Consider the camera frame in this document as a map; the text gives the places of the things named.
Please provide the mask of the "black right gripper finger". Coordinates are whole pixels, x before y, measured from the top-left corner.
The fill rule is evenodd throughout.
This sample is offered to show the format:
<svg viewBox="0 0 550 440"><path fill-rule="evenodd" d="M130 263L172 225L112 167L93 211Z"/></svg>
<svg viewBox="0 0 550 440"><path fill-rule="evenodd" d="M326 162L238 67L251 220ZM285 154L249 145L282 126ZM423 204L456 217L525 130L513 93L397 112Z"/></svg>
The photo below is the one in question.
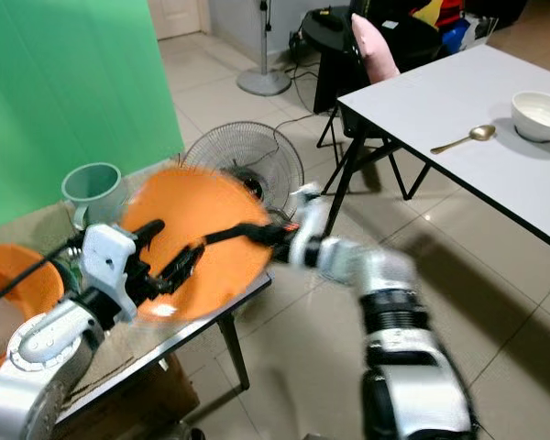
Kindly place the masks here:
<svg viewBox="0 0 550 440"><path fill-rule="evenodd" d="M258 224L236 224L232 227L228 227L228 229L205 235L203 242L206 246L212 246L213 244L222 242L222 240L228 240L235 237L250 237L258 229Z"/></svg>

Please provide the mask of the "orange plate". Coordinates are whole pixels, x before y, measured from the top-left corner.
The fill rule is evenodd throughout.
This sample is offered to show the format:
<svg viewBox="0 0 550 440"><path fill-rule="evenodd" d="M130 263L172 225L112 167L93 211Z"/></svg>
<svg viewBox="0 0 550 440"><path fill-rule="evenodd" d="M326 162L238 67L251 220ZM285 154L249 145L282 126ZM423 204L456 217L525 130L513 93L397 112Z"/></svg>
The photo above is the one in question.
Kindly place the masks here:
<svg viewBox="0 0 550 440"><path fill-rule="evenodd" d="M136 231L150 221L162 221L163 227L140 258L157 277L184 247L203 243L204 236L242 223L265 226L270 215L233 177L212 170L173 167L146 179L117 223ZM176 324L224 309L245 296L270 257L270 248L244 237L209 244L191 277L174 293L143 302L137 318L146 323Z"/></svg>
<svg viewBox="0 0 550 440"><path fill-rule="evenodd" d="M24 269L41 260L39 252L17 244L0 244L0 289L6 287L19 276ZM45 314L57 305L64 296L64 281L52 264L45 263L35 272L24 278L15 288L6 294L12 304L18 306L24 315L24 322ZM0 357L0 364L6 360L6 355Z"/></svg>

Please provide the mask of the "teal green mug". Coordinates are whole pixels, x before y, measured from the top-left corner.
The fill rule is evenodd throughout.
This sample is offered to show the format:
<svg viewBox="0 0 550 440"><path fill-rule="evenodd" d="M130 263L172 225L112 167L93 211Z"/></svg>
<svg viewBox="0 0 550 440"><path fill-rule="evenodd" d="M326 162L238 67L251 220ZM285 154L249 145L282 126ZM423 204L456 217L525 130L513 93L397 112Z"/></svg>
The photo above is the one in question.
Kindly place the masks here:
<svg viewBox="0 0 550 440"><path fill-rule="evenodd" d="M73 206L72 226L116 224L123 214L127 188L123 172L111 163L95 162L75 168L61 182L64 200Z"/></svg>

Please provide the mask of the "round grey floor fan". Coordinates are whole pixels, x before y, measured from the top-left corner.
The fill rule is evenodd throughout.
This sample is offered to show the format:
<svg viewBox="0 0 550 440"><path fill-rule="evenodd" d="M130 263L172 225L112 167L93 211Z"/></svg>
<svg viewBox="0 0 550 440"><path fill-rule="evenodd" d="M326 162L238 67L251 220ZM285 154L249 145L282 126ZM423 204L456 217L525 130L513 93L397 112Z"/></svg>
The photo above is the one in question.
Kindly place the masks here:
<svg viewBox="0 0 550 440"><path fill-rule="evenodd" d="M232 177L271 216L289 221L295 214L291 194L304 185L302 160L287 136L272 126L253 121L217 126L196 139L180 162Z"/></svg>

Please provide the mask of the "brown cardboard box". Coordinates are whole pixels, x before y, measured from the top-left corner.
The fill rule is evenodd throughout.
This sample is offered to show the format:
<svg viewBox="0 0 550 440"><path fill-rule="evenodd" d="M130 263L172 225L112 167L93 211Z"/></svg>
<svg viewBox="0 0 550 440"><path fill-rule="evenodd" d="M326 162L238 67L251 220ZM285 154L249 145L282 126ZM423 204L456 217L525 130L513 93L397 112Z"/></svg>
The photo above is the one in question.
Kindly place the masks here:
<svg viewBox="0 0 550 440"><path fill-rule="evenodd" d="M163 361L82 408L59 427L54 440L140 440L179 422L200 400L179 358L168 355Z"/></svg>

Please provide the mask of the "grey standing fan pole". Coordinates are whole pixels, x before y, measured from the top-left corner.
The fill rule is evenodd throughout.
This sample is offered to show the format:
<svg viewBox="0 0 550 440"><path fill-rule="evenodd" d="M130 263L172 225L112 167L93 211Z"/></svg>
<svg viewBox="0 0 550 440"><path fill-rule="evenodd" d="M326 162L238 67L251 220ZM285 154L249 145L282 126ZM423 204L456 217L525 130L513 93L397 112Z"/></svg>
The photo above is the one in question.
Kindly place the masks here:
<svg viewBox="0 0 550 440"><path fill-rule="evenodd" d="M241 91L256 96L276 96L292 87L292 77L286 71L270 66L268 38L271 31L270 0L257 0L259 24L259 63L254 70L242 71L237 76L236 85Z"/></svg>

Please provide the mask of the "green backdrop screen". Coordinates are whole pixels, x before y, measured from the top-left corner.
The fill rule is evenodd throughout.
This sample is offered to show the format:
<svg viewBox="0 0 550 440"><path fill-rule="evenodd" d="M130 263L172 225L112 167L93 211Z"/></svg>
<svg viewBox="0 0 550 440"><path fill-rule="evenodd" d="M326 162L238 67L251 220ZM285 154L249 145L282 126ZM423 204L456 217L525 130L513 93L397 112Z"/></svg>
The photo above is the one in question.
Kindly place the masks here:
<svg viewBox="0 0 550 440"><path fill-rule="evenodd" d="M147 0L0 0L0 226L184 148Z"/></svg>

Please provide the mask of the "black chair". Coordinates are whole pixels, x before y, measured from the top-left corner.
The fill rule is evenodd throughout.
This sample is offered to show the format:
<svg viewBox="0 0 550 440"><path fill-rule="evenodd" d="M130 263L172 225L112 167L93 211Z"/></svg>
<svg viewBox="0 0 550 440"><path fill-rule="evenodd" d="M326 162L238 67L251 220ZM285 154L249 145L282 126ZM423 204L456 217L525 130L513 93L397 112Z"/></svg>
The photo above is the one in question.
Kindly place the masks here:
<svg viewBox="0 0 550 440"><path fill-rule="evenodd" d="M321 54L313 111L330 112L318 147L324 147L327 138L338 143L337 130L331 126L337 115L337 97L370 83L358 43L352 37L351 14L367 18L379 30L398 68L407 72L437 59L442 47L438 29L410 14L410 8L421 1L351 0L349 5L313 9L302 18L304 41Z"/></svg>

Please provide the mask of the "pink pillow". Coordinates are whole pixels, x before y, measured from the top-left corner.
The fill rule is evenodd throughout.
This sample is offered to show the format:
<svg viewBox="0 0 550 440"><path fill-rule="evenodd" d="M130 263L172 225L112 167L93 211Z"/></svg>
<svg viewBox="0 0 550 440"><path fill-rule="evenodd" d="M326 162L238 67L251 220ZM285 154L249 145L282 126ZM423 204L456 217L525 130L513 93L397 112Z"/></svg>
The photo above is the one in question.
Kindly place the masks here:
<svg viewBox="0 0 550 440"><path fill-rule="evenodd" d="M402 73L393 58L388 42L379 29L358 13L350 14L352 35L371 84L383 83Z"/></svg>

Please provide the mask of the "white folding table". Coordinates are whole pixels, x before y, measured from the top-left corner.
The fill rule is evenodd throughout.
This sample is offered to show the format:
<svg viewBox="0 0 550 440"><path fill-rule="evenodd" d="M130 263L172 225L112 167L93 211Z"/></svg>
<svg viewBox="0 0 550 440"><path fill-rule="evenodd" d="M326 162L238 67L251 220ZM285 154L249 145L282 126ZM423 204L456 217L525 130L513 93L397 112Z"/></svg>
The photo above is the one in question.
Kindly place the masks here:
<svg viewBox="0 0 550 440"><path fill-rule="evenodd" d="M526 141L511 122L512 97L527 91L550 94L550 71L477 46L339 97L342 108L395 142L362 155L367 136L356 136L326 225L333 225L355 172L405 149L550 246L550 143ZM496 126L496 135L431 154L480 125Z"/></svg>

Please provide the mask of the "gold spoon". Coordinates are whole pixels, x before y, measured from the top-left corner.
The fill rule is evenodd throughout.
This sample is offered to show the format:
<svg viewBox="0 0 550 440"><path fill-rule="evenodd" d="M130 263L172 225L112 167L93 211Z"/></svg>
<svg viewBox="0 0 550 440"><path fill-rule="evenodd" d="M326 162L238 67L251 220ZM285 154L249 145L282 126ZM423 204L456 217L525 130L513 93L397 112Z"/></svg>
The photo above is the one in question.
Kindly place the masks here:
<svg viewBox="0 0 550 440"><path fill-rule="evenodd" d="M459 146L468 141L490 141L494 135L496 135L497 128L494 125L480 125L476 128L469 129L466 136L456 141L452 141L447 144L443 144L442 147L435 147L430 149L431 154L442 154L442 152L447 151L451 148Z"/></svg>

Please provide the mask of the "blue soft toy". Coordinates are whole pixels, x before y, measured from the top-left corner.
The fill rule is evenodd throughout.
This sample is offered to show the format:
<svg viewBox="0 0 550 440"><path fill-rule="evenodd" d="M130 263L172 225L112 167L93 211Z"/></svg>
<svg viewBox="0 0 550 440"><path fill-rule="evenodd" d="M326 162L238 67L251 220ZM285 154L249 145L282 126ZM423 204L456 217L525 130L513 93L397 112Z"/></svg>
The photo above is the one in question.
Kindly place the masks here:
<svg viewBox="0 0 550 440"><path fill-rule="evenodd" d="M440 38L442 38L442 50L439 58L443 56L458 53L462 50L462 41L469 29L469 23L464 18L459 18L457 22L442 28Z"/></svg>

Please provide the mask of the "yellow soft toy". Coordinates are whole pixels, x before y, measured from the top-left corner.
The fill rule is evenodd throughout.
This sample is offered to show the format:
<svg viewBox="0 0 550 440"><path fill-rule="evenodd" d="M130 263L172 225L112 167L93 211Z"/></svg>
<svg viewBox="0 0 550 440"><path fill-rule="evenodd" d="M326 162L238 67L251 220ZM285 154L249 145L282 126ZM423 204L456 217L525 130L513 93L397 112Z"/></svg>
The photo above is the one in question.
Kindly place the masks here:
<svg viewBox="0 0 550 440"><path fill-rule="evenodd" d="M437 28L437 22L442 13L444 0L425 0L424 5L418 5L411 9L410 16L416 17L418 20L425 22L431 27Z"/></svg>

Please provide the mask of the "red soft toy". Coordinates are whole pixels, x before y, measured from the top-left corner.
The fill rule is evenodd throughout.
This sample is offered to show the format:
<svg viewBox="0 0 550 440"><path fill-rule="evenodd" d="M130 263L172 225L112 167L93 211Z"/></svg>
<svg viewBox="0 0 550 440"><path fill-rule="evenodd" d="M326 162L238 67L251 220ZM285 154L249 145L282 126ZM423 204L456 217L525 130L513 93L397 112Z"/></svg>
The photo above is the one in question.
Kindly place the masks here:
<svg viewBox="0 0 550 440"><path fill-rule="evenodd" d="M464 0L440 0L438 17L435 19L435 26L446 30L454 26L462 17Z"/></svg>

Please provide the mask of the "white bowl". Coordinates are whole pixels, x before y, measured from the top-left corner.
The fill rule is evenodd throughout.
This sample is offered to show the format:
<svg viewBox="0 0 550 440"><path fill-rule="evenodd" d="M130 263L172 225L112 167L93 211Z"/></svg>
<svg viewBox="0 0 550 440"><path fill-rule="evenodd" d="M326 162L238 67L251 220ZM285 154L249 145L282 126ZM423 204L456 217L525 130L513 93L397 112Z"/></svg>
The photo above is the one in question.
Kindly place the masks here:
<svg viewBox="0 0 550 440"><path fill-rule="evenodd" d="M527 141L550 142L550 93L515 93L511 108L515 133Z"/></svg>

